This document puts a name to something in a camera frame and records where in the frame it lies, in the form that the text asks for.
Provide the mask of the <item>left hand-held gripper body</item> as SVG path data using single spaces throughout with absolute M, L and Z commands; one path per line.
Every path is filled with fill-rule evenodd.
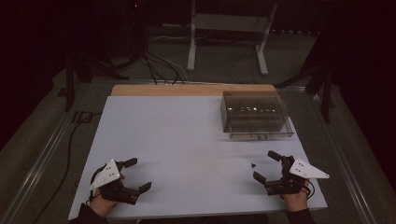
M 139 192 L 124 187 L 121 182 L 121 170 L 118 169 L 116 162 L 114 159 L 110 160 L 92 175 L 89 201 L 99 189 L 104 199 L 135 205 Z

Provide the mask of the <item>clear dark plastic compartment box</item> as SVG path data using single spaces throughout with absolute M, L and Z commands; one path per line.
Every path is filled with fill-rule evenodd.
M 220 104 L 222 129 L 231 139 L 292 137 L 290 116 L 277 92 L 225 91 Z

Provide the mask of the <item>aluminium floor rail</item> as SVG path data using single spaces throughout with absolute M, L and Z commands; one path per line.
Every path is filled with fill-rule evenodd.
M 80 104 L 54 94 L 45 98 L 0 151 L 0 224 L 15 224 L 45 172 Z
M 330 141 L 332 154 L 335 157 L 335 161 L 338 165 L 338 169 L 340 170 L 341 176 L 344 179 L 346 184 L 346 188 L 348 193 L 357 209 L 362 224 L 378 224 L 375 220 L 375 216 L 372 213 L 364 195 L 361 190 L 361 187 L 358 183 L 358 180 L 354 176 L 352 169 L 350 168 L 347 158 L 345 154 L 342 152 L 340 144 L 337 142 L 335 135 L 332 131 L 332 127 L 326 120 L 322 117 L 321 114 L 321 100 L 317 94 L 314 94 L 310 97 L 310 102 L 315 109 L 315 113 L 318 117 L 320 125 L 325 132 L 325 135 Z

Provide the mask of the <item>black metal stand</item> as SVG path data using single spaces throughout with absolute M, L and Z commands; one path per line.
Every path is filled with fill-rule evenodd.
M 307 94 L 317 94 L 322 91 L 321 115 L 327 123 L 330 123 L 330 104 L 332 91 L 332 68 L 330 66 L 314 65 L 304 68 L 299 74 L 275 84 L 277 89 L 283 89 L 305 77 L 311 77 L 304 90 Z
M 76 99 L 75 76 L 78 76 L 81 82 L 89 83 L 92 80 L 90 65 L 114 79 L 127 80 L 127 77 L 116 73 L 84 52 L 75 50 L 67 52 L 65 54 L 65 87 L 60 90 L 60 94 L 66 99 L 65 112 L 71 110 Z

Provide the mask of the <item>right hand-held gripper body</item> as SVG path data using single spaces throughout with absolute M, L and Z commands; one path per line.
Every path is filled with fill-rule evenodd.
M 282 156 L 281 174 L 279 180 L 266 181 L 264 185 L 268 195 L 283 195 L 298 193 L 304 187 L 304 182 L 311 178 L 326 179 L 330 176 L 319 168 L 292 156 Z

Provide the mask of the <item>person's left hand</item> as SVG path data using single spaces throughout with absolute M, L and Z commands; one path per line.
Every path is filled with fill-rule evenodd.
M 98 189 L 89 203 L 89 207 L 100 217 L 106 217 L 106 215 L 117 205 L 116 201 L 110 201 L 104 199 L 100 190 Z

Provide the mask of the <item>person's right hand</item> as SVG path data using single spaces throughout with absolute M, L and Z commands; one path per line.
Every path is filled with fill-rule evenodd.
M 298 212 L 308 208 L 309 182 L 304 182 L 304 187 L 298 193 L 283 194 L 288 212 Z

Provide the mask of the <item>white metal stand frame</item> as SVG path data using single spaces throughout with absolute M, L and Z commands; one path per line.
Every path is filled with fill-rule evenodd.
M 197 29 L 248 32 L 262 34 L 262 41 L 255 46 L 255 53 L 261 75 L 267 76 L 268 67 L 263 51 L 272 28 L 276 10 L 277 4 L 273 3 L 269 6 L 269 11 L 264 16 L 258 17 L 205 14 L 198 13 L 196 11 L 196 0 L 191 0 L 191 37 L 187 70 L 193 71 L 195 69 Z

